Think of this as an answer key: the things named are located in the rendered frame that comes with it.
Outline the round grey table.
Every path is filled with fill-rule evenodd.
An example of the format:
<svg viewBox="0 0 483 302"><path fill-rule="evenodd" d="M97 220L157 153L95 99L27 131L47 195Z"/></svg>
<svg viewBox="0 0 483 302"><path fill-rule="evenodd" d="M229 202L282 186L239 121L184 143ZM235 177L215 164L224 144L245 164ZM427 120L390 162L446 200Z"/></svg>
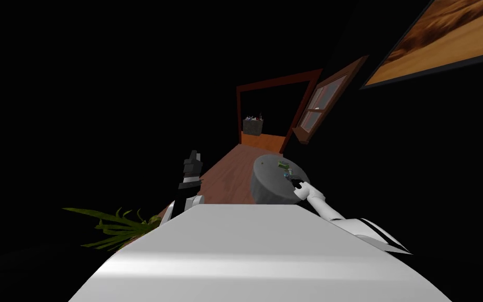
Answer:
<svg viewBox="0 0 483 302"><path fill-rule="evenodd" d="M286 163L295 176L310 182L306 173L292 161L276 154L266 154L254 161L250 191L257 204L296 204L300 202L294 187L284 176L286 170L279 162Z"/></svg>

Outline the brown framed window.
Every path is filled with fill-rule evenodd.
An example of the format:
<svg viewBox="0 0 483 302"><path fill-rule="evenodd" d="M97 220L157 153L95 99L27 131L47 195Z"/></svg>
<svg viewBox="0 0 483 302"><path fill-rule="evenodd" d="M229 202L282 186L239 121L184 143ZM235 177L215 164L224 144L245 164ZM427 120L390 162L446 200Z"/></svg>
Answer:
<svg viewBox="0 0 483 302"><path fill-rule="evenodd" d="M327 114L349 86L368 56L363 56L316 85L293 133L301 144L308 144Z"/></svg>

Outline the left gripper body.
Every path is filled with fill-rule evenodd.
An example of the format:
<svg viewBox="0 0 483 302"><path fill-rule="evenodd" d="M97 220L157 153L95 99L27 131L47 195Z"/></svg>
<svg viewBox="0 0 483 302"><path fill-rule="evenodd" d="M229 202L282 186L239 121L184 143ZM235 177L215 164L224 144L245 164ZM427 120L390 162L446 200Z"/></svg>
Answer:
<svg viewBox="0 0 483 302"><path fill-rule="evenodd" d="M203 164L200 161L200 153L193 150L190 156L184 160L184 178L200 177Z"/></svg>

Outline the green leafy plant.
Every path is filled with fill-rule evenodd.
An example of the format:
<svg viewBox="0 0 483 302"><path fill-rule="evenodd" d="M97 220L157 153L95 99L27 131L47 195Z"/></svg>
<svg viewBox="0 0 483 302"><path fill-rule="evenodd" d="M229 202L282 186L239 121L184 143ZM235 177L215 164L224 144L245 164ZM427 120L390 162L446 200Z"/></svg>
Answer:
<svg viewBox="0 0 483 302"><path fill-rule="evenodd" d="M137 210L136 216L138 220L134 221L127 218L127 215L132 211L128 210L121 213L121 207L117 209L115 214L81 208L64 207L63 209L98 219L95 229L102 231L107 236L100 241L82 244L83 247L114 252L121 250L129 243L155 230L159 227L163 218L159 215L153 215L149 219L144 219L140 215L140 210Z"/></svg>

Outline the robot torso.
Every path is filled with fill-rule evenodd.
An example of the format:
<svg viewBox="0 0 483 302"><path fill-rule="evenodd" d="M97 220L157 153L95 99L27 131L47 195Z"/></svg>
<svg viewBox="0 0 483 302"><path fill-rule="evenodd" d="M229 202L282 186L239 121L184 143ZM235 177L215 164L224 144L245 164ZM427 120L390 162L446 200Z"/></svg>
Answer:
<svg viewBox="0 0 483 302"><path fill-rule="evenodd" d="M197 204L111 256L69 302L451 302L293 204Z"/></svg>

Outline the framed brown landscape picture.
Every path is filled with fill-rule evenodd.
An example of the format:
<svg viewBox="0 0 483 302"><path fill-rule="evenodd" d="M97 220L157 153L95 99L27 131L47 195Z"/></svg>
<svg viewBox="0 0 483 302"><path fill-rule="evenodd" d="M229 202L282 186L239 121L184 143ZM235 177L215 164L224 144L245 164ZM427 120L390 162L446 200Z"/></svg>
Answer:
<svg viewBox="0 0 483 302"><path fill-rule="evenodd" d="M364 88L483 62L483 0L431 0Z"/></svg>

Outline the grey cabinet with items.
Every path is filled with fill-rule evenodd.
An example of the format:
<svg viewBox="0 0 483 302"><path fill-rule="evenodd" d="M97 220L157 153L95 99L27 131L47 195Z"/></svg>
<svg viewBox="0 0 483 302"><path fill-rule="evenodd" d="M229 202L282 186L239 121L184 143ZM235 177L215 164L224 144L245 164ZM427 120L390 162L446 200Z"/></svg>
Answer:
<svg viewBox="0 0 483 302"><path fill-rule="evenodd" d="M245 135L260 136L263 128L262 115L246 116L242 121L242 132Z"/></svg>

